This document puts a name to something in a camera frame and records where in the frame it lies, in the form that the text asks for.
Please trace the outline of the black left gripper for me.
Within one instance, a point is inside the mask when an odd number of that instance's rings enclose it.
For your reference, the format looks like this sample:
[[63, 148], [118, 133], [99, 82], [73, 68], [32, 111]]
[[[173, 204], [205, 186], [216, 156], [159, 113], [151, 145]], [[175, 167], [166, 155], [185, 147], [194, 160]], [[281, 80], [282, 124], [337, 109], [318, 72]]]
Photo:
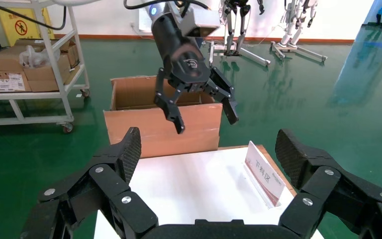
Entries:
[[[206, 84], [206, 92], [222, 103], [223, 111], [231, 125], [238, 122], [234, 86], [216, 67], [206, 67], [203, 55], [193, 39], [182, 35], [174, 17], [163, 14], [152, 25], [163, 67], [156, 76], [154, 103], [163, 110], [167, 121], [173, 122], [177, 134], [182, 134], [185, 125], [176, 104], [183, 92], [200, 92]], [[168, 97], [164, 93], [164, 80], [175, 88]]]

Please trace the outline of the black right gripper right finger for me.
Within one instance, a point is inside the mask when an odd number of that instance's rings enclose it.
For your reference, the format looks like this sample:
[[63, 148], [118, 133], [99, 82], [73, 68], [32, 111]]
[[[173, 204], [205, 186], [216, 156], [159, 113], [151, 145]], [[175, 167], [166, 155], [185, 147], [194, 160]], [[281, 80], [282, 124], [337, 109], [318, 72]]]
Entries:
[[280, 227], [308, 239], [330, 213], [359, 238], [382, 239], [382, 187], [348, 172], [325, 150], [301, 143], [289, 129], [279, 130], [275, 153], [297, 190]]

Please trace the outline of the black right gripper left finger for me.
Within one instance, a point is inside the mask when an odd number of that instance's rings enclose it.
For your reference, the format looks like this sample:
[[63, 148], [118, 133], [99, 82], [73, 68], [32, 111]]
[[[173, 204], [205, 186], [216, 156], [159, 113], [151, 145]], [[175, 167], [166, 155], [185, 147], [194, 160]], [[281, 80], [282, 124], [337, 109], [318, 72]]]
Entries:
[[158, 226], [158, 217], [129, 185], [140, 157], [140, 130], [131, 127], [121, 142], [41, 191], [20, 237], [70, 239], [84, 219], [100, 211], [120, 238], [143, 238]]

